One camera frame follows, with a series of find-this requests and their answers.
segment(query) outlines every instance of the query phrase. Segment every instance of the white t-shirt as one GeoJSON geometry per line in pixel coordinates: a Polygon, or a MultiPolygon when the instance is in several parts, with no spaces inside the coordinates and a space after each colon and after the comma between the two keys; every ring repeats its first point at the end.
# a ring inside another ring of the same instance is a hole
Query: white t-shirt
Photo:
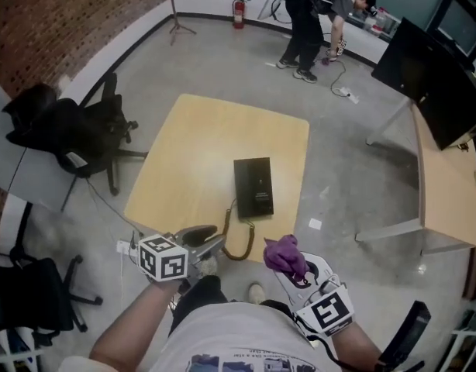
{"type": "MultiPolygon", "coordinates": [[[[321,372],[319,354],[286,315],[248,303],[207,305],[175,329],[151,372],[321,372]]],[[[83,357],[59,372],[114,372],[83,357]]]]}

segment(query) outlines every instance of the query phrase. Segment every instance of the black pants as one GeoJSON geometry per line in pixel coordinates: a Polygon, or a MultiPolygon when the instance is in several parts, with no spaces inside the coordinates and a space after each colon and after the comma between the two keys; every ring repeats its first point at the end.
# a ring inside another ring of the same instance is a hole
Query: black pants
{"type": "Polygon", "coordinates": [[[291,40],[282,60],[293,62],[300,55],[300,70],[310,71],[324,41],[323,29],[317,16],[312,15],[310,0],[286,0],[291,16],[291,40]]]}
{"type": "MultiPolygon", "coordinates": [[[[188,291],[178,302],[173,313],[173,324],[169,335],[183,321],[188,314],[206,305],[216,305],[228,303],[226,296],[221,292],[221,280],[217,276],[203,277],[190,291],[188,291]]],[[[293,318],[290,309],[285,303],[280,301],[266,300],[261,303],[263,306],[272,307],[285,313],[289,318],[293,318]]]]}

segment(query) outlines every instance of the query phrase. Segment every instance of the person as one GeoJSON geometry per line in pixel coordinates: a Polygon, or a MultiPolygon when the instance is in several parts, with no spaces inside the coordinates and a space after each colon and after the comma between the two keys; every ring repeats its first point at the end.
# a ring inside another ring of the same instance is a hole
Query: person
{"type": "MultiPolygon", "coordinates": [[[[100,336],[88,359],[68,357],[59,371],[135,371],[179,285],[150,284],[100,336]]],[[[151,371],[325,370],[285,304],[266,300],[257,283],[250,286],[249,301],[228,302],[220,279],[203,277],[178,302],[169,338],[151,371]]],[[[356,322],[332,337],[340,360],[374,370],[381,352],[356,322]]]]}
{"type": "Polygon", "coordinates": [[[343,35],[343,25],[354,9],[370,10],[376,0],[286,0],[286,10],[291,16],[292,35],[285,53],[277,63],[280,69],[293,67],[295,78],[315,83],[311,72],[314,60],[324,41],[319,14],[331,20],[331,47],[329,59],[337,57],[338,42],[343,35]]]}

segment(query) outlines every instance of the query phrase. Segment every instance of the brick wall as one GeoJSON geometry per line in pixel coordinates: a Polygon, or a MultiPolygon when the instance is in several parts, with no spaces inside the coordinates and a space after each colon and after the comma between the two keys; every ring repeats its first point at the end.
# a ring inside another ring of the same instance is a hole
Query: brick wall
{"type": "Polygon", "coordinates": [[[73,78],[113,37],[163,0],[0,0],[0,84],[13,97],[73,78]]]}

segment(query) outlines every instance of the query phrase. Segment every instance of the wooden desk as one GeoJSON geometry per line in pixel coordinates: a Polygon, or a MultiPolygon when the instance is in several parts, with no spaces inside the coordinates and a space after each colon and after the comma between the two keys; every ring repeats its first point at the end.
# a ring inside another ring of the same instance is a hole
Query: wooden desk
{"type": "MultiPolygon", "coordinates": [[[[409,106],[402,102],[398,111],[373,135],[367,138],[372,144],[409,106]]],[[[420,229],[444,234],[460,243],[422,254],[441,253],[476,246],[476,153],[472,141],[469,151],[456,147],[438,149],[423,115],[414,104],[410,105],[416,126],[419,161],[419,217],[382,229],[360,232],[356,241],[380,239],[420,229]]]]}
{"type": "MultiPolygon", "coordinates": [[[[194,95],[181,95],[150,150],[124,211],[159,232],[196,225],[222,230],[235,198],[233,161],[270,157],[274,215],[256,226],[249,259],[262,262],[264,237],[295,228],[309,124],[305,120],[194,95]]],[[[242,255],[249,227],[233,210],[226,247],[242,255]]]]}

